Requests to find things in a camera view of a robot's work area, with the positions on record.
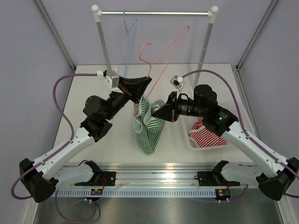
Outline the blue wire hanger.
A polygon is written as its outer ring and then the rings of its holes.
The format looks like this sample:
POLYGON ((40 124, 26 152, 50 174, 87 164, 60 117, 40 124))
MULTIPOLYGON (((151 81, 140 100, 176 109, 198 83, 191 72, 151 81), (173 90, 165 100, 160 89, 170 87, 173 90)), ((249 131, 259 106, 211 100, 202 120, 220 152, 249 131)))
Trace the blue wire hanger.
POLYGON ((136 36, 136 28, 138 20, 135 18, 132 25, 128 28, 126 24, 126 10, 123 10, 123 22, 124 22, 124 28, 126 31, 126 57, 125 57, 125 70, 124 70, 124 77, 128 77, 128 70, 130 66, 130 61, 132 57, 132 52, 134 49, 134 43, 135 43, 135 36, 136 36))

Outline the green striped tank top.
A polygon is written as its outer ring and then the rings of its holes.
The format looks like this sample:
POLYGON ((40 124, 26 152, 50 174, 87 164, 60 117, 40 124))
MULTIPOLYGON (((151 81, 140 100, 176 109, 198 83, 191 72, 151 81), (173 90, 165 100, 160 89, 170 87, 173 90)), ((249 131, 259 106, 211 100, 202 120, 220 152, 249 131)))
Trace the green striped tank top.
POLYGON ((152 103, 147 96, 142 96, 140 103, 134 105, 133 128, 138 146, 146 155, 154 153, 164 129, 165 121, 152 116, 164 104, 163 100, 152 103))

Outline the red striped tank top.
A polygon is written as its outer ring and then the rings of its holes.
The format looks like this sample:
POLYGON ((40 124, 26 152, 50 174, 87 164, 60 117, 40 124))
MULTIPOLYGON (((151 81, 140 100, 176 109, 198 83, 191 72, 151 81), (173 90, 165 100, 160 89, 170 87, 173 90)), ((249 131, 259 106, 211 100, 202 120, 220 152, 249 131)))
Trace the red striped tank top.
POLYGON ((224 146, 228 144, 225 139, 212 133, 203 125, 203 117, 199 117, 193 124, 191 130, 188 132, 188 137, 198 148, 224 146))

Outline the pink wire hanger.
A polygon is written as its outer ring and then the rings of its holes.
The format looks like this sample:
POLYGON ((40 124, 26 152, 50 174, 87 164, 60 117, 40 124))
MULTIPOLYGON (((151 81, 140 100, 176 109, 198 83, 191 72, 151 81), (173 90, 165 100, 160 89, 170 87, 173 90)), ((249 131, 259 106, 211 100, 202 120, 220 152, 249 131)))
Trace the pink wire hanger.
POLYGON ((161 71, 160 75, 155 79, 155 82, 153 84, 153 86, 151 87, 151 89, 149 90, 148 94, 147 94, 147 97, 150 96, 150 94, 153 92, 154 88, 156 87, 156 85, 158 84, 158 82, 160 81, 161 77, 163 76, 164 72, 166 71, 167 67, 169 66, 169 64, 172 62, 173 58, 175 57, 175 55, 177 54, 178 50, 180 49, 181 45, 183 44, 183 42, 185 41, 185 39, 187 38, 188 34, 190 32, 190 26, 189 25, 186 25, 181 31, 180 33, 178 34, 178 36, 176 38, 174 38, 170 43, 169 45, 157 56, 157 58, 150 62, 149 60, 146 60, 146 58, 144 58, 142 56, 143 52, 144 52, 144 49, 147 47, 147 46, 150 46, 152 45, 151 42, 147 42, 145 44, 142 45, 140 51, 139 51, 139 59, 140 61, 142 61, 143 63, 149 65, 149 70, 148 70, 148 74, 147 74, 147 77, 150 77, 151 75, 151 70, 152 70, 152 66, 155 65, 163 56, 165 53, 167 53, 169 51, 169 49, 172 48, 172 46, 174 44, 177 44, 177 47, 175 48, 175 50, 173 51, 171 57, 169 58, 168 62, 165 64, 163 70, 161 71))

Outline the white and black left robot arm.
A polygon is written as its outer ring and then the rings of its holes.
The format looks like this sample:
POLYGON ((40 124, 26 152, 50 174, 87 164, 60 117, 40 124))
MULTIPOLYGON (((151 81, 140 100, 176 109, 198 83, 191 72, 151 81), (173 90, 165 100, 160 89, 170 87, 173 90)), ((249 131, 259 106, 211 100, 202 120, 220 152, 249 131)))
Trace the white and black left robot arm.
POLYGON ((117 89, 111 90, 107 99, 93 95, 86 100, 83 109, 86 119, 78 129, 71 129, 69 139, 33 161, 25 158, 20 162, 20 181, 36 203, 47 200, 63 187, 100 184, 102 171, 93 161, 72 168, 61 168, 85 148, 102 139, 112 127, 109 121, 127 102, 139 103, 152 79, 117 76, 116 80, 117 89))

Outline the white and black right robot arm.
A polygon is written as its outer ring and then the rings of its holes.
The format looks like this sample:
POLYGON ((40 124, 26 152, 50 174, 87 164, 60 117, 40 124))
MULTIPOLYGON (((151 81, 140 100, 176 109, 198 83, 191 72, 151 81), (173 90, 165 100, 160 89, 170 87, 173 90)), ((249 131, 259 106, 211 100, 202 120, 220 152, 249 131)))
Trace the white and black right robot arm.
POLYGON ((214 183, 223 185, 225 182, 239 182, 252 185, 268 198, 279 201, 298 177, 298 159, 287 159, 253 136, 239 118, 218 105, 217 94, 209 85, 196 86, 193 99, 183 99, 173 91, 165 105, 155 110, 152 116, 175 122, 180 115, 202 117, 203 126, 207 130, 233 144, 255 163, 255 167, 249 167, 220 161, 213 169, 214 183))

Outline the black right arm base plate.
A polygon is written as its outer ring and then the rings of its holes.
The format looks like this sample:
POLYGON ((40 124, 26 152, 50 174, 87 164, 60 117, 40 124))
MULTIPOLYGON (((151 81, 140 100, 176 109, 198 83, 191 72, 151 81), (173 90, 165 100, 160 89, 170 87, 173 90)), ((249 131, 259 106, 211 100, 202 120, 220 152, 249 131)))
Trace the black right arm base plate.
POLYGON ((194 176, 194 179, 202 187, 238 187, 241 185, 239 182, 229 182, 220 173, 213 171, 199 171, 194 176))

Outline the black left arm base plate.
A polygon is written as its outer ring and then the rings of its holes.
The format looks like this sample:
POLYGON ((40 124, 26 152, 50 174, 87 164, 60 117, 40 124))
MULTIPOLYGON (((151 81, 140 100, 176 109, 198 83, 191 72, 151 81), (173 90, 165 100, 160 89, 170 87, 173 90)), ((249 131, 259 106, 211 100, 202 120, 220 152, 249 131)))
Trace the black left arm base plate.
POLYGON ((88 182, 79 182, 74 184, 75 186, 102 186, 102 184, 106 186, 115 186, 116 181, 116 172, 115 171, 102 171, 100 178, 95 179, 96 181, 88 181, 88 182))

